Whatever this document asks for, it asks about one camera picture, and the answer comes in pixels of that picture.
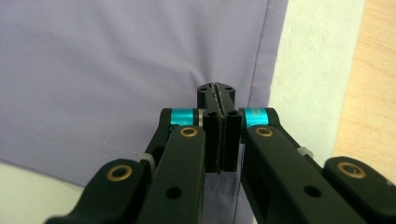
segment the blue metallic cylinder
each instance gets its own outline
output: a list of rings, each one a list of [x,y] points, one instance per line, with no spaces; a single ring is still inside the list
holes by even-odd
[[[171,111],[172,125],[193,125],[194,114],[192,108],[176,108]]]
[[[247,129],[253,125],[269,124],[268,114],[265,108],[263,107],[244,108],[244,111],[245,111],[245,119],[247,122]]]

